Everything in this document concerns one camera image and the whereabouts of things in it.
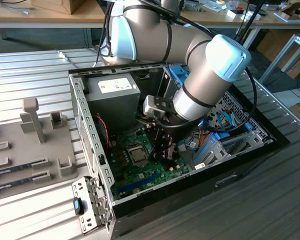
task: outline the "red wire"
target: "red wire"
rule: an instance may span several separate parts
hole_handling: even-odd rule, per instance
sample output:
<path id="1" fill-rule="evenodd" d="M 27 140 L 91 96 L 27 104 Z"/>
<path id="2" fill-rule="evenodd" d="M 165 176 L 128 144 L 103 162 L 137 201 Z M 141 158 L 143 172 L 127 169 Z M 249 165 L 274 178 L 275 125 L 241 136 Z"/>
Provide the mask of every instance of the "red wire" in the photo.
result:
<path id="1" fill-rule="evenodd" d="M 107 129 L 107 125 L 106 123 L 102 120 L 101 117 L 99 117 L 98 115 L 95 115 L 94 116 L 95 118 L 99 119 L 103 126 L 104 126 L 104 129 L 105 129 L 105 134 L 106 134 L 106 152 L 108 153 L 108 150 L 109 150 L 109 134 L 108 134 L 108 129 Z"/>

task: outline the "label sticker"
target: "label sticker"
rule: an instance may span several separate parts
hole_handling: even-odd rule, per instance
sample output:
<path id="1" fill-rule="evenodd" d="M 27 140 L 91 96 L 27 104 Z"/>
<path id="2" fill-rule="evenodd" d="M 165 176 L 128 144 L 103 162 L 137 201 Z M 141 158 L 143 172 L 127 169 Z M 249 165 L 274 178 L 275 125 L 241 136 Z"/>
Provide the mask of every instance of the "label sticker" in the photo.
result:
<path id="1" fill-rule="evenodd" d="M 190 146 L 191 146 L 192 148 L 195 148 L 195 147 L 196 147 L 196 143 L 195 143 L 194 141 L 192 141 L 192 142 L 190 143 Z"/>
<path id="2" fill-rule="evenodd" d="M 194 166 L 196 170 L 201 169 L 203 167 L 205 167 L 206 165 L 204 163 L 200 163 L 197 166 Z"/>
<path id="3" fill-rule="evenodd" d="M 107 94 L 127 89 L 132 89 L 132 86 L 127 78 L 118 78 L 98 82 L 101 93 Z"/>

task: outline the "cpu socket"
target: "cpu socket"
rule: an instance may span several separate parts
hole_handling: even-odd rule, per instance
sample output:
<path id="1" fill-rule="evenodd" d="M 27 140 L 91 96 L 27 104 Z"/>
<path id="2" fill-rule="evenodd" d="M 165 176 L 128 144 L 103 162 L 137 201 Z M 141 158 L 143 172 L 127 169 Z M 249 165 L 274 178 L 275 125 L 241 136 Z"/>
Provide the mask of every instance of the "cpu socket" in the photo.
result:
<path id="1" fill-rule="evenodd" d="M 134 166 L 143 168 L 149 162 L 147 151 L 142 143 L 128 146 L 127 151 Z"/>

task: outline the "power supply label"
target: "power supply label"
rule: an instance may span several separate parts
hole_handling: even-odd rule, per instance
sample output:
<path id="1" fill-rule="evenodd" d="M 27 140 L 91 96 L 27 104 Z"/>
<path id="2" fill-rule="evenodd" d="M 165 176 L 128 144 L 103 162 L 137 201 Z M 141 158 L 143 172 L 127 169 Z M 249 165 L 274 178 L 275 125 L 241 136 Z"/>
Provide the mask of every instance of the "power supply label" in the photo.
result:
<path id="1" fill-rule="evenodd" d="M 100 81 L 98 85 L 103 94 L 132 89 L 127 78 Z"/>

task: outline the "slotted aluminum surface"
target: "slotted aluminum surface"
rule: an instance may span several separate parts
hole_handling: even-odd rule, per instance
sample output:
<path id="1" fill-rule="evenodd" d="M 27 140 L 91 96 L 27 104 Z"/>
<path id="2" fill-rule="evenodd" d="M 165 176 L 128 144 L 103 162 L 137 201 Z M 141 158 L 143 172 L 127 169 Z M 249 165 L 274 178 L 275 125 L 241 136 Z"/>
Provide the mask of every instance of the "slotted aluminum surface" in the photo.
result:
<path id="1" fill-rule="evenodd" d="M 64 51 L 80 68 L 92 66 L 92 50 Z M 0 54 L 0 123 L 19 120 L 24 97 L 37 97 L 39 116 L 68 117 L 79 176 L 88 174 L 75 124 L 68 69 L 55 51 Z M 237 87 L 253 99 L 248 80 Z M 300 239 L 300 123 L 258 88 L 258 108 L 291 145 L 239 182 L 137 229 L 121 239 Z M 0 200 L 0 239 L 108 239 L 106 231 L 81 235 L 71 183 L 61 182 Z"/>

